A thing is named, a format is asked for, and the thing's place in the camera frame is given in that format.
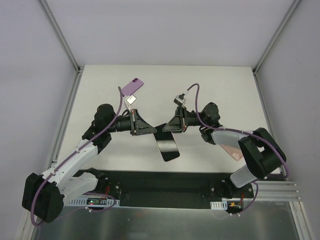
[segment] smartphone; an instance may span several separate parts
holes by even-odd
[[[139,78],[135,78],[121,89],[122,95],[131,96],[143,85],[144,85],[143,81],[141,81]]]
[[[228,146],[228,145],[221,145],[221,147],[228,153],[230,154],[231,157],[233,157],[234,160],[240,161],[244,157],[242,154],[242,151],[238,148]]]
[[[180,152],[171,131],[162,131],[166,123],[156,126],[156,133],[153,134],[156,144],[165,162],[169,162],[180,156]]]

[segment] metal frame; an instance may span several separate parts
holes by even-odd
[[[60,121],[59,128],[58,128],[58,133],[55,138],[54,146],[53,146],[51,153],[50,153],[50,157],[49,157],[50,162],[48,164],[48,168],[51,167],[52,163],[56,163],[58,160],[58,156],[59,156],[61,145],[63,143],[63,139],[64,139],[64,136],[66,133],[67,125],[68,125],[70,114],[72,111],[72,107],[74,105],[77,91],[78,91],[78,87],[79,87],[79,84],[81,81],[82,73],[83,73],[83,68],[81,67],[79,72],[75,76],[75,79],[73,81],[73,84],[72,84],[72,87],[71,87],[71,90],[69,93],[69,97],[68,97],[67,102],[64,107],[63,116],[62,116],[62,119]]]
[[[283,19],[281,20],[279,26],[275,30],[274,34],[272,35],[269,43],[267,44],[265,50],[263,51],[262,56],[260,57],[258,63],[256,64],[255,68],[253,69],[254,75],[257,74],[257,72],[260,70],[261,66],[265,62],[266,58],[270,54],[270,52],[273,50],[274,46],[276,45],[280,35],[283,33],[284,29],[286,28],[289,20],[292,18],[294,13],[296,12],[299,4],[302,2],[302,0],[294,0],[292,4],[290,5],[289,9],[286,11]]]
[[[77,60],[75,59],[75,56],[73,55],[55,17],[52,13],[48,3],[46,0],[38,0],[41,8],[43,9],[43,12],[50,23],[52,30],[54,31],[54,34],[57,37],[57,40],[61,44],[62,49],[64,50],[65,54],[67,55],[70,63],[72,64],[73,68],[76,71],[76,77],[73,82],[72,88],[69,93],[68,100],[66,102],[63,116],[59,125],[59,130],[56,136],[56,140],[54,142],[54,146],[52,148],[52,151],[50,153],[49,157],[49,165],[51,166],[52,163],[55,163],[57,161],[61,145],[63,142],[63,137],[66,132],[66,128],[68,125],[68,120],[72,111],[73,103],[76,98],[76,93],[80,84],[81,76],[83,67],[80,67]],[[275,33],[271,37],[269,43],[267,44],[265,50],[263,51],[262,56],[260,57],[258,63],[256,64],[256,67],[253,69],[253,75],[256,83],[256,87],[259,93],[259,97],[261,100],[261,105],[263,108],[263,112],[266,118],[267,126],[270,131],[270,134],[273,136],[273,131],[270,124],[270,118],[268,114],[268,110],[264,101],[264,97],[262,94],[262,91],[259,86],[259,80],[257,79],[257,72],[261,69],[263,63],[267,59],[270,52],[274,49],[274,46],[277,44],[277,41],[283,32],[283,30],[288,25],[290,19],[296,12],[298,6],[302,0],[294,0],[292,4],[290,5],[289,9],[287,10],[286,14],[284,15],[281,23],[277,27]],[[287,181],[258,181],[259,184],[259,194],[257,201],[286,201],[290,202],[293,218],[296,224],[296,228],[299,234],[300,239],[307,240],[307,239],[314,239],[314,236],[312,234],[310,224],[308,222],[308,219],[305,214],[305,209],[300,197],[299,190],[297,188],[297,184],[294,182],[287,182]],[[31,221],[29,220],[30,213],[28,211],[25,211],[20,229],[18,231],[17,238],[22,240],[29,240],[31,238],[32,232],[33,232],[33,225],[31,224]]]
[[[72,64],[72,66],[74,67],[74,69],[76,71],[79,71],[80,66],[77,63],[77,60],[76,60],[75,56],[73,55],[73,53],[72,53],[72,51],[71,51],[71,49],[65,39],[65,36],[63,35],[63,33],[57,23],[57,20],[56,20],[55,16],[53,15],[47,1],[46,0],[38,0],[38,2],[44,12],[46,19],[50,23],[57,40],[61,44],[63,51],[65,52],[66,56],[68,57],[70,63]]]

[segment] purple phone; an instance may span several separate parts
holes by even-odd
[[[131,82],[129,82],[126,86],[124,86],[122,90],[123,96],[131,96],[134,94],[139,88],[142,87],[144,84],[143,81],[141,81],[139,78],[133,79]]]

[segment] black bracket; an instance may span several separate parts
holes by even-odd
[[[178,106],[174,117],[162,128],[163,132],[184,133],[188,128],[188,111],[184,106]]]
[[[132,136],[154,134],[157,132],[153,126],[143,120],[137,109],[131,109],[129,117],[131,123],[130,133]]]
[[[199,113],[201,120],[212,127],[218,128],[222,125],[219,124],[220,115],[218,106],[209,102],[203,110]],[[187,111],[185,106],[178,106],[175,110],[174,117],[163,127],[163,132],[184,133],[189,126],[202,126],[195,111]],[[211,143],[208,135],[208,128],[200,128],[201,135],[205,142]]]

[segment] white table surface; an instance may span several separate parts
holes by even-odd
[[[119,106],[118,86],[134,78],[144,85],[134,94],[132,105],[141,117],[157,126],[167,123],[175,113],[173,100],[191,84],[200,84],[199,110],[214,102],[219,108],[220,123],[226,127],[255,130],[267,129],[267,123],[250,67],[164,66],[164,65],[86,65],[67,125],[58,163],[76,146],[88,129],[97,107]],[[187,96],[188,111],[195,109],[196,88]],[[131,136],[112,133],[112,141],[82,169],[160,172],[231,173],[245,164],[235,161],[219,145],[205,143],[198,127],[174,134],[180,157],[164,162],[152,134]]]

